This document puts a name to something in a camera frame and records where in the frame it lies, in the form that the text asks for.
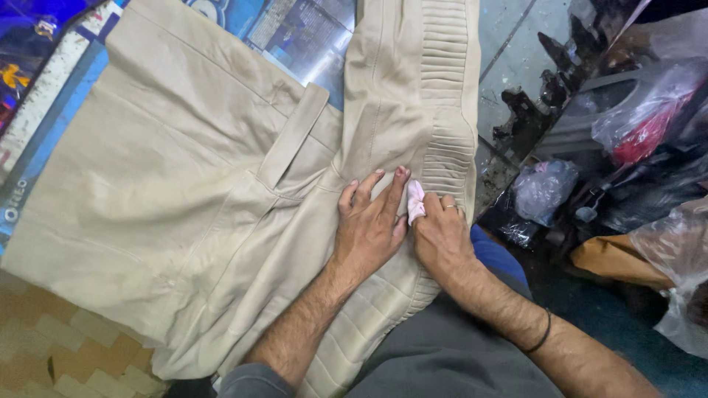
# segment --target gray sleeve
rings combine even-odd
[[[237,366],[224,378],[217,398],[294,396],[295,389],[273,369],[262,363],[247,363]]]

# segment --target clear plastic bag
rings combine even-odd
[[[650,156],[662,143],[671,118],[705,78],[704,61],[677,62],[661,75],[640,106],[598,118],[592,126],[593,140],[620,164],[633,164]]]
[[[526,166],[514,182],[516,212],[545,227],[565,202],[578,181],[578,168],[571,161],[552,159]]]
[[[654,329],[687,353],[708,359],[708,329],[687,313],[692,300],[694,307],[695,300],[705,298],[696,291],[708,280],[708,198],[674,208],[668,217],[630,232],[629,238],[676,286],[667,292],[668,311]]]

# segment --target belt loop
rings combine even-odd
[[[329,92],[314,83],[308,83],[300,102],[285,122],[278,138],[265,154],[261,167],[258,168],[258,178],[270,189],[285,174],[290,163],[295,158],[302,143],[309,135],[312,126],[327,105]]]

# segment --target brown paper bag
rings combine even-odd
[[[629,241],[627,235],[594,237],[571,253],[573,264],[606,278],[664,290],[674,286],[671,279],[654,268]]]

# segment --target floor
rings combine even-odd
[[[127,327],[0,271],[0,398],[160,397],[152,351]]]
[[[601,286],[572,276],[550,265],[550,244],[509,251],[524,268],[539,305],[634,364],[667,397],[706,397],[708,360],[687,354],[652,329],[663,314],[660,298],[646,305],[657,297],[628,284]]]

